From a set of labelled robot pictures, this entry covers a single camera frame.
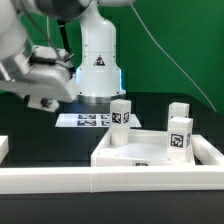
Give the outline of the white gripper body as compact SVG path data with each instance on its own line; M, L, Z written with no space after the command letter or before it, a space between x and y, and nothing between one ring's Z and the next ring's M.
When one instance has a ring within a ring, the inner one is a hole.
M78 88L70 54L38 45L0 49L0 90L72 102Z

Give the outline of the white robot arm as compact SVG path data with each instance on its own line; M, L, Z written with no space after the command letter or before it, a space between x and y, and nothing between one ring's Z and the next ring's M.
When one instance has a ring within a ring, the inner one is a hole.
M0 90L22 96L71 102L92 101L124 93L116 64L116 29L99 7L131 6L136 0L0 0ZM32 13L58 21L79 20L82 62L72 66L72 54L54 44L37 46L20 15Z

